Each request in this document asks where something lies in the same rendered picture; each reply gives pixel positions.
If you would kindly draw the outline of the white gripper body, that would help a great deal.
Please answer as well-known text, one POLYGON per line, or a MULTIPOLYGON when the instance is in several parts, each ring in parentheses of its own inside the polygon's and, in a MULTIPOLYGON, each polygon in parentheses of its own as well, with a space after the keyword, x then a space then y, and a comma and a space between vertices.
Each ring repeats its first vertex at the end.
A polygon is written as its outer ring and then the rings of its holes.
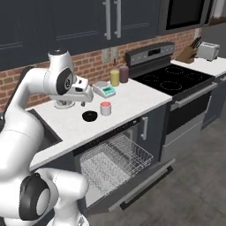
POLYGON ((74 87, 73 100, 75 102, 91 102, 94 99, 94 94, 90 86, 74 87))

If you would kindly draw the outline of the black bowl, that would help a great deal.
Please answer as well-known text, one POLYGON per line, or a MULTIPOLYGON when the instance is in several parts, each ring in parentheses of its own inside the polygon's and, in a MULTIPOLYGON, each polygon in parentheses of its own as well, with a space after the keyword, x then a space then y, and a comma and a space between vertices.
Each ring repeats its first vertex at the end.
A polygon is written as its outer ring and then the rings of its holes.
POLYGON ((92 111, 92 110, 88 110, 86 112, 84 112, 82 114, 82 118, 86 121, 86 122, 93 122, 96 120, 96 118, 98 117, 98 114, 96 111, 92 111))

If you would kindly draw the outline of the pink cup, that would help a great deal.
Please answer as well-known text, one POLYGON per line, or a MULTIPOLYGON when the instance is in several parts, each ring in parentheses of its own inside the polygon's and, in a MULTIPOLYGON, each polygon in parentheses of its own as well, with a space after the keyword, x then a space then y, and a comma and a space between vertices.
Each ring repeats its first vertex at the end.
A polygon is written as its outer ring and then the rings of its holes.
POLYGON ((100 111, 103 116, 109 116, 111 114, 111 103, 102 102, 100 104, 100 111))

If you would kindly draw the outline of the narrow dark base cupboard door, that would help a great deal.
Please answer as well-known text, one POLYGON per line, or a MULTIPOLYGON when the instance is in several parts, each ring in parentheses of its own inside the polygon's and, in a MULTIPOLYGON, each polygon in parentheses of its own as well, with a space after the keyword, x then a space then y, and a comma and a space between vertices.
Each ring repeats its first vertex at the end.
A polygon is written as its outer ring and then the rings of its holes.
POLYGON ((162 132, 167 105, 164 104, 156 109, 147 112, 140 117, 138 127, 137 144, 144 148, 149 154, 153 156, 151 164, 158 162, 161 152, 162 132), (147 139, 143 140, 140 135, 143 132, 142 117, 148 117, 147 139))

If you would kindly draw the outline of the dishwasher door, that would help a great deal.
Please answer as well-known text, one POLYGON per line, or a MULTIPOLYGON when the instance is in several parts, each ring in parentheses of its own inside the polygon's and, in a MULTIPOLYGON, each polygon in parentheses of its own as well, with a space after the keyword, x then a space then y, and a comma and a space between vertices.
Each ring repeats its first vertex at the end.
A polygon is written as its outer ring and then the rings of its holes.
POLYGON ((173 158, 165 163, 158 163, 141 171, 134 178, 121 185, 107 197, 98 200, 85 210, 86 215, 108 213, 119 207, 123 202, 135 197, 146 185, 155 181, 169 166, 176 161, 173 158))

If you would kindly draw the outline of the white kitchen scale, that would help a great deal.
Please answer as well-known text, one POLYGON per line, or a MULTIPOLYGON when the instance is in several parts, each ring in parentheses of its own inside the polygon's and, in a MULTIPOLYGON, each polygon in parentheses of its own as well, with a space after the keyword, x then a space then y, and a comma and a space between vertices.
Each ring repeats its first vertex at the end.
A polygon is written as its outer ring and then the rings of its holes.
POLYGON ((116 94, 114 87, 106 81, 98 81, 94 83, 93 92, 105 99, 116 94))

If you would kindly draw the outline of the yellow jar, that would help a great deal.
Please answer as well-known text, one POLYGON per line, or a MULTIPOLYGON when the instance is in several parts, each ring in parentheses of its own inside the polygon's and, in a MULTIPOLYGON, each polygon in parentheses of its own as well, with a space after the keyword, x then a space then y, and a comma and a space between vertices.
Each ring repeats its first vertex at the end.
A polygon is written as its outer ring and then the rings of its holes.
POLYGON ((110 71, 110 84, 113 87, 117 87, 119 85, 119 70, 110 71))

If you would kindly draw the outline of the dark maroon jar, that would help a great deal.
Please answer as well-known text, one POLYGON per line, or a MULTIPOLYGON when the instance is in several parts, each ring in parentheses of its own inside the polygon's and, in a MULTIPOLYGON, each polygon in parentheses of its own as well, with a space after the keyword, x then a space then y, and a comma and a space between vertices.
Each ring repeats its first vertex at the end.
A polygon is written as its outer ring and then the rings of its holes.
POLYGON ((128 82, 128 76, 129 76, 129 68, 127 65, 122 65, 119 68, 119 80, 121 83, 127 83, 128 82))

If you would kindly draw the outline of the dark sink basin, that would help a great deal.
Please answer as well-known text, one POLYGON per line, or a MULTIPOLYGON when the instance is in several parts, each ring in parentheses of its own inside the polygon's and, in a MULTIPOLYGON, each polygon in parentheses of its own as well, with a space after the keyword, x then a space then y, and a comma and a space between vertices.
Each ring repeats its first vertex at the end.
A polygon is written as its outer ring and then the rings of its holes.
POLYGON ((46 123, 46 121, 38 114, 35 109, 30 109, 29 113, 33 114, 42 124, 44 129, 44 138, 38 149, 39 152, 52 147, 63 140, 54 132, 54 130, 46 123))

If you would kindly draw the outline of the black stove with oven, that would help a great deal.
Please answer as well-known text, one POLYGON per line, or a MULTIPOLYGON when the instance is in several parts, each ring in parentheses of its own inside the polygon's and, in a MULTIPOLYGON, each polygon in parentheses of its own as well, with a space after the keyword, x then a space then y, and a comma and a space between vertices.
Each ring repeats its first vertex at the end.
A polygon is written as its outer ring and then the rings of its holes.
POLYGON ((165 140, 160 160, 176 157, 185 146, 200 135, 212 91, 189 102, 182 108, 170 110, 175 101, 194 94, 215 82, 215 78, 170 62, 175 44, 160 42, 125 53, 129 77, 172 97, 166 116, 165 140))

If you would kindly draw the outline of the wooden knife block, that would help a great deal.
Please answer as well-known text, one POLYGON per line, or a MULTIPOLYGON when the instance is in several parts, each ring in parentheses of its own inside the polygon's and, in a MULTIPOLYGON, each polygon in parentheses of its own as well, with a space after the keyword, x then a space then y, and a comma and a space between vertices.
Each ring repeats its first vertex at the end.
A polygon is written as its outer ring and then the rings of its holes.
POLYGON ((176 60, 182 63, 191 64, 198 52, 201 37, 197 37, 190 45, 177 56, 176 60))

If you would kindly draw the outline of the black microwave oven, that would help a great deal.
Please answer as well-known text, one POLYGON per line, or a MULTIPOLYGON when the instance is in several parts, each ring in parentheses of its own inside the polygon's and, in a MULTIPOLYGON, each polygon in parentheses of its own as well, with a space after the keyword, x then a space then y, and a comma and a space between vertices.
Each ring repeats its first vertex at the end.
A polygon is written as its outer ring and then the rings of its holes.
POLYGON ((158 35, 173 34, 207 25, 214 0, 161 0, 158 35))

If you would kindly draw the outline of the silver toaster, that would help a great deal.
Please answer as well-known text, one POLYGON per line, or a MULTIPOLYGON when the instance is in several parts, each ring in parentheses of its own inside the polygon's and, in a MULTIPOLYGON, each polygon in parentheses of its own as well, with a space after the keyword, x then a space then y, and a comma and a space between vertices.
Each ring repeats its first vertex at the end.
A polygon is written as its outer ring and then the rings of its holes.
POLYGON ((212 62, 218 57, 220 50, 219 44, 209 43, 209 42, 202 42, 198 47, 198 52, 196 57, 203 58, 207 61, 212 62))

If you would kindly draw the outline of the dark base cupboard run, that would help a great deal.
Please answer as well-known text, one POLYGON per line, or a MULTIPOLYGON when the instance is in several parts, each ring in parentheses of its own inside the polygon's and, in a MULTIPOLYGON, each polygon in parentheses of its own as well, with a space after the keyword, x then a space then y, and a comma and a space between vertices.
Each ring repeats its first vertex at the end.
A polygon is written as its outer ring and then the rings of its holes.
POLYGON ((202 128, 209 126, 221 115, 223 104, 226 101, 226 73, 216 77, 215 82, 217 83, 217 88, 211 94, 202 128))

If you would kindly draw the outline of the dark wall cupboard door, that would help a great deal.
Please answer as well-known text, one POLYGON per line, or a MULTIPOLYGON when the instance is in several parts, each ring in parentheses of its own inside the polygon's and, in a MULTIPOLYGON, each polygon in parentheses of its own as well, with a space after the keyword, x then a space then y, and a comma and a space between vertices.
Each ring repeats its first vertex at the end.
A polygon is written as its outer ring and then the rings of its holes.
POLYGON ((121 0, 121 38, 117 38, 117 8, 112 7, 112 26, 117 45, 143 41, 156 36, 161 0, 121 0))
POLYGON ((104 49, 110 42, 106 33, 103 0, 50 0, 55 44, 70 54, 104 49))
POLYGON ((0 0, 0 71, 47 60, 48 0, 0 0))

